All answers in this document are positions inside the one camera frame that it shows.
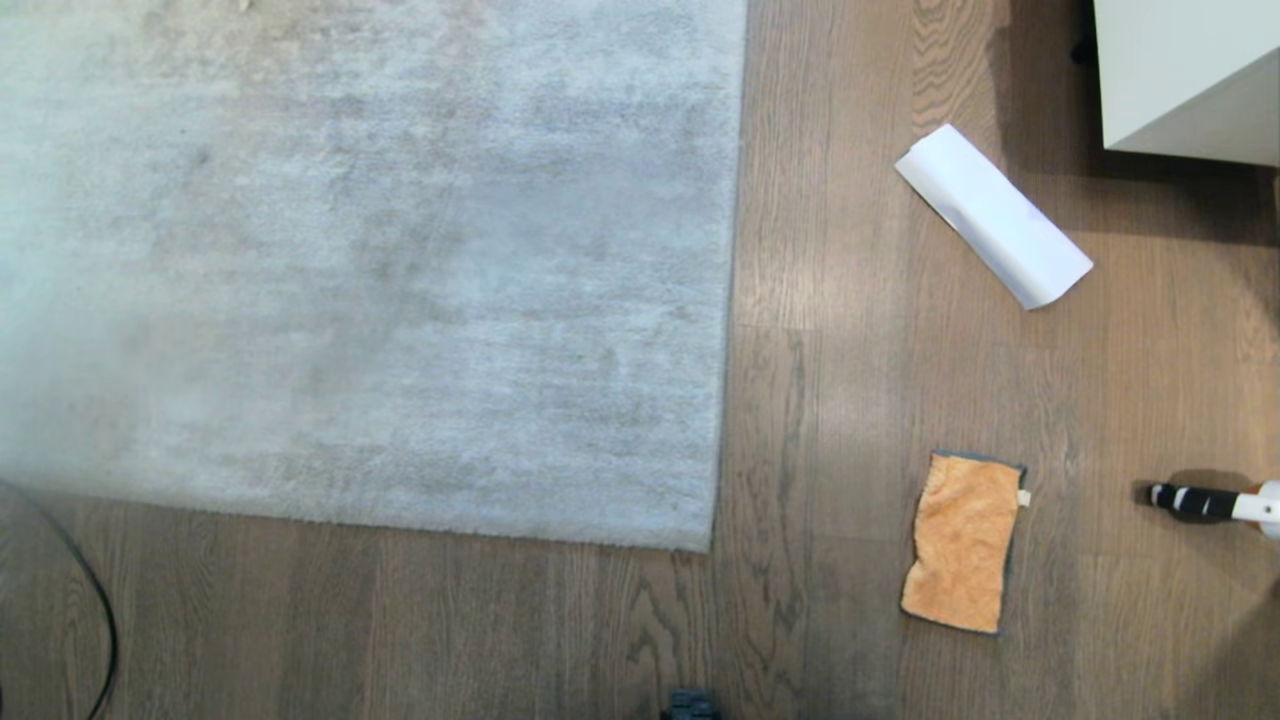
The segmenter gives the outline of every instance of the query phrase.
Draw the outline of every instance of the rug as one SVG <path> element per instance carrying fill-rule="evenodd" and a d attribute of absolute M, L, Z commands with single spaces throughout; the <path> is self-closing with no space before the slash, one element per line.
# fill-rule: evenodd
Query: rug
<path fill-rule="evenodd" d="M 0 473 L 705 550 L 745 0 L 0 9 Z"/>

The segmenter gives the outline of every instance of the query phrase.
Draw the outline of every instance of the wooden floor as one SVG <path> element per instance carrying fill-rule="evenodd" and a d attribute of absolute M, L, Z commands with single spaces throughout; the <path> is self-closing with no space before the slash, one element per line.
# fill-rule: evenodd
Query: wooden floor
<path fill-rule="evenodd" d="M 1280 477 L 1271 177 L 1097 151 L 1075 5 L 751 3 L 709 556 L 61 500 L 119 612 L 108 716 L 1275 716 L 1280 546 L 1132 501 Z M 892 170 L 945 122 L 1097 263 L 1060 302 Z M 932 448 L 1030 468 L 996 638 L 897 609 Z M 3 717 L 77 719 L 97 607 L 3 506 Z"/>

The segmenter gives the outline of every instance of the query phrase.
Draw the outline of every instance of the orange cloth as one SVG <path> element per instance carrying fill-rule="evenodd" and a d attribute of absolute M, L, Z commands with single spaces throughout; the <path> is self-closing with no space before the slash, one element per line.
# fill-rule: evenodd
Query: orange cloth
<path fill-rule="evenodd" d="M 1020 468 L 1004 462 L 933 454 L 902 610 L 964 630 L 1000 628 L 1021 477 Z"/>

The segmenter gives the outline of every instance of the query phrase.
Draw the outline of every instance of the white cabinet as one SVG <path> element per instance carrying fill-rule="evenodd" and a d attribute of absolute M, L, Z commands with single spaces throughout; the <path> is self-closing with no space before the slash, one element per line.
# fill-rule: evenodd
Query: white cabinet
<path fill-rule="evenodd" d="M 1110 150 L 1280 165 L 1280 0 L 1094 0 Z"/>

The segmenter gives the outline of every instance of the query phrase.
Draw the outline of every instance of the microfiber cloth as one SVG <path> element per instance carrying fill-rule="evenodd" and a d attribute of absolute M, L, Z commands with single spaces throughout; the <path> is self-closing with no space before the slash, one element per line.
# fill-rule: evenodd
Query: microfiber cloth
<path fill-rule="evenodd" d="M 915 514 L 915 565 L 902 610 L 952 628 L 995 633 L 1005 561 L 1025 468 L 934 452 Z"/>

